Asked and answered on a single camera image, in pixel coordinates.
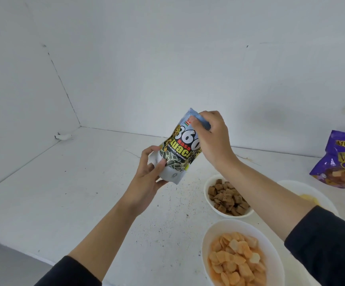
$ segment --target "hand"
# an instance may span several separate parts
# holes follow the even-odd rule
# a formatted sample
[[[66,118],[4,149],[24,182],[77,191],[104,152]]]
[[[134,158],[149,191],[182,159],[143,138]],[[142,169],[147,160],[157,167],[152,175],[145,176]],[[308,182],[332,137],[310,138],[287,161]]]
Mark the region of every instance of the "hand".
[[[206,159],[217,169],[221,164],[238,161],[231,149],[228,128],[218,111],[202,111],[199,113],[211,124],[211,129],[204,129],[200,121],[190,116],[191,126],[199,136],[200,147]]]
[[[149,154],[158,150],[160,150],[159,146],[151,146],[142,151],[136,175],[119,201],[121,205],[130,209],[135,216],[146,210],[158,189],[167,183],[164,180],[157,182],[159,174],[165,168],[166,160],[164,158],[155,168],[152,163],[147,164]]]

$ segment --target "bowl of chocolate cereal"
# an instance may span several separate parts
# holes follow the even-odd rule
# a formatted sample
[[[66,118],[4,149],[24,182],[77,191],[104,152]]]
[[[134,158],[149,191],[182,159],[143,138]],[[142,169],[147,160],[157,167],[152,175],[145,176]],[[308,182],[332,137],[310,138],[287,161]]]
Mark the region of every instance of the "bowl of chocolate cereal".
[[[237,189],[220,174],[205,182],[204,197],[211,208],[225,218],[240,219],[254,212]]]

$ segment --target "kuaci packet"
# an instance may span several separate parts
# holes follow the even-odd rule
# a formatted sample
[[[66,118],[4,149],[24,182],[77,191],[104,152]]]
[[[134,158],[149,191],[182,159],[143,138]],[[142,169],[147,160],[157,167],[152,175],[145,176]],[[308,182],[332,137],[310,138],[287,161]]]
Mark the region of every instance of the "kuaci packet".
[[[178,184],[190,164],[202,152],[198,134],[190,125],[189,118],[191,115],[196,117],[205,129],[209,130],[211,128],[208,121],[190,108],[180,120],[172,135],[160,145],[160,151],[153,152],[149,157],[154,166],[161,159],[166,159],[165,169],[159,175],[165,181]]]
[[[345,132],[333,130],[325,151],[310,174],[325,184],[345,188]]]

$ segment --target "white tabletop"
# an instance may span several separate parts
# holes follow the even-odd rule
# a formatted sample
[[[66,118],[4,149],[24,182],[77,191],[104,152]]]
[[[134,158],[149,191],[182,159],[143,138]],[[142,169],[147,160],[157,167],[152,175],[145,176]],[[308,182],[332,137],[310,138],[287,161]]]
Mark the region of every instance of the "white tabletop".
[[[0,244],[55,264],[68,254],[126,190],[142,149],[163,138],[81,127],[0,183]],[[345,189],[309,176],[318,158],[233,148],[249,166],[275,181],[296,180],[323,192],[345,219]],[[222,219],[207,204],[203,186],[216,170],[200,155],[179,185],[160,190],[139,216],[104,283],[206,285],[201,242]],[[276,247],[286,285],[306,283],[283,242],[254,213],[243,221]]]

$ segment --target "purple snack bag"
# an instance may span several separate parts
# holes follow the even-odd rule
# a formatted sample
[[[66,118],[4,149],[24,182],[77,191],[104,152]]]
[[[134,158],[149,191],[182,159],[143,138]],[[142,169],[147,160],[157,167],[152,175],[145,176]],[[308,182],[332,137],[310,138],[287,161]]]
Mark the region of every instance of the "purple snack bag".
[[[326,155],[316,164],[310,175],[319,181],[345,188],[345,132],[333,130],[326,145]]]

